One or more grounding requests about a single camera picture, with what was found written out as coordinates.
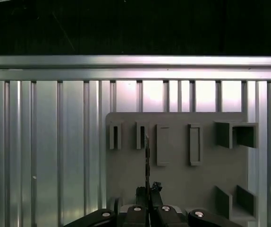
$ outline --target black ceiling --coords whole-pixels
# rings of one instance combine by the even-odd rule
[[[12,0],[0,55],[271,55],[271,0]]]

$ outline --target silver screw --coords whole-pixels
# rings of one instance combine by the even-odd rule
[[[162,207],[162,210],[164,210],[164,211],[169,211],[169,210],[170,210],[170,207],[163,206],[163,207]]]
[[[200,218],[203,216],[203,213],[199,211],[195,212],[194,214]]]
[[[103,216],[103,217],[109,217],[109,216],[110,216],[110,213],[103,213],[102,216]]]

